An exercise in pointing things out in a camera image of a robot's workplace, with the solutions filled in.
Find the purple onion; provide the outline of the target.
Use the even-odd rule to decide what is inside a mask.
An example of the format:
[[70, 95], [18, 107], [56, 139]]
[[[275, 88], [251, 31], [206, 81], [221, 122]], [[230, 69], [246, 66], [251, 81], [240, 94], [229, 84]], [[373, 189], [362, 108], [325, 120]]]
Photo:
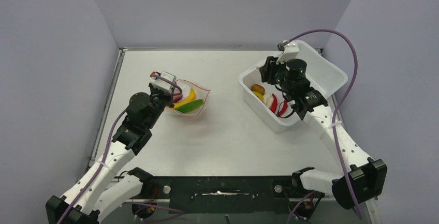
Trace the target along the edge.
[[182, 98], [183, 98], [183, 94], [181, 92], [177, 91], [175, 93], [175, 95], [173, 96], [173, 103], [179, 102], [180, 100], [182, 100]]

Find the watermelon slice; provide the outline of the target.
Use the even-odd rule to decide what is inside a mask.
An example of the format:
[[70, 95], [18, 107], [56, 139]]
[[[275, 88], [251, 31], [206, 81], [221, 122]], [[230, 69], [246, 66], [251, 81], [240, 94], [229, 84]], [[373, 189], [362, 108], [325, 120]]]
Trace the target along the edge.
[[203, 99], [196, 99], [196, 100], [190, 101], [186, 104], [183, 104], [183, 105], [175, 108], [175, 110], [180, 112], [180, 113], [183, 113], [183, 114], [189, 114], [189, 113], [192, 113], [192, 112], [198, 110], [203, 105], [204, 105]]

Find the yellow banana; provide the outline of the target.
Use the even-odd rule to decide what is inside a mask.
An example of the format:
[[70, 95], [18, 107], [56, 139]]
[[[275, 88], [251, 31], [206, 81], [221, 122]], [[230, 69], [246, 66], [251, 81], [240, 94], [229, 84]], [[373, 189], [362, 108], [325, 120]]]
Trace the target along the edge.
[[196, 99], [195, 90], [192, 87], [190, 87], [190, 90], [188, 91], [188, 94], [186, 94], [186, 95], [183, 94], [182, 100], [180, 100], [177, 103], [174, 103], [173, 109], [177, 109], [177, 108], [179, 108], [179, 107], [181, 107], [181, 106], [183, 106], [183, 105], [185, 105], [187, 103], [190, 103], [190, 102], [194, 101], [195, 99]]

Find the clear zip top bag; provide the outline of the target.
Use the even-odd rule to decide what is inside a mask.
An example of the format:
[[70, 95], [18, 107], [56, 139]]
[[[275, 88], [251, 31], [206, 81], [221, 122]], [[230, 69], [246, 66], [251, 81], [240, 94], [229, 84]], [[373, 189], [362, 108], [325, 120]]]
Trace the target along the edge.
[[182, 97], [172, 108], [166, 107], [166, 110], [186, 117], [199, 115], [207, 103], [211, 90], [183, 79], [178, 79], [176, 84], [183, 90]]

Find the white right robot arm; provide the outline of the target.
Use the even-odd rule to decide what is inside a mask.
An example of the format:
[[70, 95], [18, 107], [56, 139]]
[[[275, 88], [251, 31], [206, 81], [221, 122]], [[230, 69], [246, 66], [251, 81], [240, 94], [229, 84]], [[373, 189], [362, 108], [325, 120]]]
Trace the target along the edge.
[[307, 63], [290, 59], [278, 63], [271, 57], [260, 69], [264, 82], [279, 90], [292, 112], [307, 123], [319, 136], [336, 162], [340, 173], [319, 171], [308, 167], [292, 175], [291, 189], [295, 195], [305, 196], [317, 191], [335, 197], [344, 209], [381, 195], [387, 175], [387, 165], [381, 159], [373, 159], [350, 137], [335, 120], [325, 97], [306, 78]]

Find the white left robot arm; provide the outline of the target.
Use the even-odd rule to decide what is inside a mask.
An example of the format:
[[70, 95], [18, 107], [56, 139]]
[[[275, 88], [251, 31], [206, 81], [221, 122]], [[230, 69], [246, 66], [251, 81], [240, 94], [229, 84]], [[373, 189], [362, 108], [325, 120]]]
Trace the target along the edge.
[[128, 52], [116, 71], [114, 94], [103, 131], [115, 134], [121, 125], [117, 112], [129, 97], [147, 88], [152, 71], [166, 71], [178, 79], [209, 86], [213, 92], [202, 113], [183, 117], [165, 110], [152, 128], [152, 137], [138, 155], [112, 139], [100, 146], [102, 155], [85, 175], [63, 194], [47, 203], [49, 223], [68, 223], [75, 215], [71, 204], [77, 195], [90, 202], [128, 166], [140, 166], [158, 176], [264, 176], [280, 172], [275, 167], [281, 153], [279, 137], [243, 100], [238, 75], [257, 63], [257, 52], [141, 51]]

